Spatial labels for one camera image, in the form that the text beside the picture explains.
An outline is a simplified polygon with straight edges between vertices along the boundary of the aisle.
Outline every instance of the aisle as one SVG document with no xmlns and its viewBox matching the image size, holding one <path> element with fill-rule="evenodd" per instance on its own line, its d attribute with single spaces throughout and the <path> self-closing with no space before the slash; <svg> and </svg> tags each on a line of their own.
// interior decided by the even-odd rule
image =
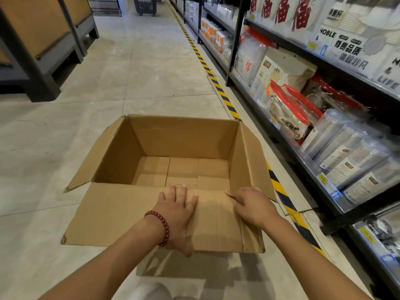
<svg viewBox="0 0 400 300">
<path fill-rule="evenodd" d="M 155 18 L 139 17 L 134 9 L 122 18 L 96 17 L 100 39 L 56 101 L 32 104 L 26 95 L 0 97 L 0 299 L 35 299 L 103 250 L 60 244 L 88 185 L 62 192 L 93 142 L 118 116 L 230 118 L 169 6 L 157 6 Z M 232 92 L 225 91 L 257 134 Z M 318 226 L 315 213 L 309 215 Z M 307 299 L 277 247 L 265 235 L 264 241 L 262 255 L 195 253 L 186 259 L 176 252 L 152 253 L 114 299 L 128 299 L 138 283 L 147 281 L 162 282 L 175 299 Z M 334 242 L 325 250 L 362 284 Z"/>
</svg>

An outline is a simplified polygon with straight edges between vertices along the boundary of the shopping basket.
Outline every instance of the shopping basket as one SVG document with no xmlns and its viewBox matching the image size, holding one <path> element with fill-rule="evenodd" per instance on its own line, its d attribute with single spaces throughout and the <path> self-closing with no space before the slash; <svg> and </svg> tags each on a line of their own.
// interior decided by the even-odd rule
<svg viewBox="0 0 400 300">
<path fill-rule="evenodd" d="M 135 2 L 136 12 L 139 15 L 157 13 L 157 0 L 133 0 Z"/>
</svg>

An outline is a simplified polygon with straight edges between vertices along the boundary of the red bead bracelet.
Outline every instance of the red bead bracelet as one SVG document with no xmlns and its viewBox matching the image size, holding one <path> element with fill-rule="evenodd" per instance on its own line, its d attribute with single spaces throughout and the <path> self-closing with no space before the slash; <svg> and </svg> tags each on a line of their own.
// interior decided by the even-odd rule
<svg viewBox="0 0 400 300">
<path fill-rule="evenodd" d="M 170 228 L 168 227 L 168 223 L 167 221 L 164 219 L 163 216 L 161 216 L 158 212 L 155 212 L 153 210 L 149 210 L 148 212 L 146 212 L 144 214 L 144 216 L 146 217 L 147 215 L 153 215 L 156 216 L 158 219 L 160 219 L 160 221 L 162 222 L 162 224 L 164 225 L 165 228 L 165 238 L 164 241 L 162 243 L 159 244 L 159 246 L 166 246 L 167 242 L 168 242 L 168 238 L 170 237 Z"/>
</svg>

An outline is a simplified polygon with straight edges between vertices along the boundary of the left hand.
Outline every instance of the left hand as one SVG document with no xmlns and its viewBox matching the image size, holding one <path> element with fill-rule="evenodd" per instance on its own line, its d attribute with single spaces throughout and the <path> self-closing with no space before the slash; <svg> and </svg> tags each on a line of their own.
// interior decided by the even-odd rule
<svg viewBox="0 0 400 300">
<path fill-rule="evenodd" d="M 167 247 L 176 249 L 190 257 L 194 249 L 192 242 L 185 236 L 185 230 L 196 209 L 198 195 L 194 195 L 185 206 L 186 192 L 186 186 L 176 187 L 172 185 L 167 196 L 164 192 L 158 194 L 158 200 L 153 210 L 163 216 L 169 226 L 170 237 Z"/>
</svg>

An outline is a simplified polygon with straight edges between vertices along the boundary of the hand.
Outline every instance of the hand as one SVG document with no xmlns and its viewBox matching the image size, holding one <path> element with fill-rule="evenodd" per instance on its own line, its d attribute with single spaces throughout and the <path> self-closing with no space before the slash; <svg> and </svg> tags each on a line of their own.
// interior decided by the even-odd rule
<svg viewBox="0 0 400 300">
<path fill-rule="evenodd" d="M 181 187 L 172 185 L 167 196 L 165 196 L 164 192 L 158 194 L 158 200 L 153 210 L 163 216 L 169 226 L 170 237 L 167 247 L 176 249 L 185 256 L 190 257 L 194 249 L 192 242 L 185 236 L 185 230 L 196 209 L 198 195 L 194 195 L 192 200 L 185 206 L 186 192 L 187 187 L 185 185 Z M 157 221 L 164 231 L 161 221 Z"/>
<path fill-rule="evenodd" d="M 235 210 L 240 217 L 264 231 L 269 223 L 282 218 L 275 205 L 258 187 L 243 187 L 225 193 L 236 200 Z"/>
</svg>

